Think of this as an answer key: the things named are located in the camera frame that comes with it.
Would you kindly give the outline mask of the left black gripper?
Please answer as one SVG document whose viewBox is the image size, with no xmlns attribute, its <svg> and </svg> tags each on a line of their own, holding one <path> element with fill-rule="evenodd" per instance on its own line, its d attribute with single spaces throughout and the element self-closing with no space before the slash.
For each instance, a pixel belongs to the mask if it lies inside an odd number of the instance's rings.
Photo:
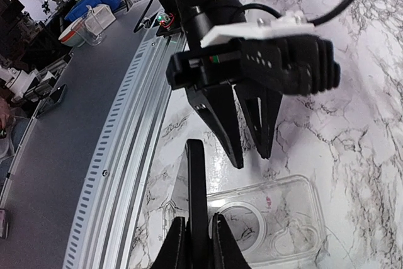
<svg viewBox="0 0 403 269">
<path fill-rule="evenodd" d="M 263 159 L 271 157 L 283 93 L 283 59 L 275 40 L 235 38 L 178 52 L 166 70 L 173 90 L 185 88 L 191 107 L 215 134 L 233 167 L 244 167 L 234 85 L 246 125 Z"/>
</svg>

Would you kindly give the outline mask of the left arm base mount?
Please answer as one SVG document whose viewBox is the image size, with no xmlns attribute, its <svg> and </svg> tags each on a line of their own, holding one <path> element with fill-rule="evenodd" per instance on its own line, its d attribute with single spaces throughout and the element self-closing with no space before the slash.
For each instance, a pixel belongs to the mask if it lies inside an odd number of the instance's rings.
<svg viewBox="0 0 403 269">
<path fill-rule="evenodd" d="M 182 32 L 181 18 L 179 14 L 161 12 L 157 14 L 157 37 L 168 37 Z"/>
</svg>

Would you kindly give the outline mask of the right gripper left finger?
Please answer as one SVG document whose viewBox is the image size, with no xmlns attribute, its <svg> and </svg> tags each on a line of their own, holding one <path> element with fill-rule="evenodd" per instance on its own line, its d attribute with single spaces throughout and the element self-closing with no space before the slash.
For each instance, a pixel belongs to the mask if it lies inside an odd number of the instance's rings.
<svg viewBox="0 0 403 269">
<path fill-rule="evenodd" d="M 184 217 L 176 217 L 173 220 L 151 269 L 188 268 L 185 222 Z"/>
</svg>

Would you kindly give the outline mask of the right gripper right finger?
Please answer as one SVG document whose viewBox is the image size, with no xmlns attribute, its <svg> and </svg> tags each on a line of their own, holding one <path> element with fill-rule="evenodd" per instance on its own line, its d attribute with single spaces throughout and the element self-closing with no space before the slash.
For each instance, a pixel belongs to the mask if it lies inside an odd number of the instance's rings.
<svg viewBox="0 0 403 269">
<path fill-rule="evenodd" d="M 230 227 L 222 214 L 214 214 L 212 218 L 212 268 L 250 269 L 243 257 Z"/>
</svg>

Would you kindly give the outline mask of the clear magsafe phone case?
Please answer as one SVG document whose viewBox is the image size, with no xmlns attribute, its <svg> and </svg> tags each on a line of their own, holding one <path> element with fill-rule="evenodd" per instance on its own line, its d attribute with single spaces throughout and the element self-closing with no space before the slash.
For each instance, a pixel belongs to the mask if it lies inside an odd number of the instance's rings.
<svg viewBox="0 0 403 269">
<path fill-rule="evenodd" d="M 208 225 L 222 214 L 246 261 L 255 268 L 306 263 L 325 240 L 322 210 L 302 175 L 277 180 L 207 176 Z"/>
</svg>

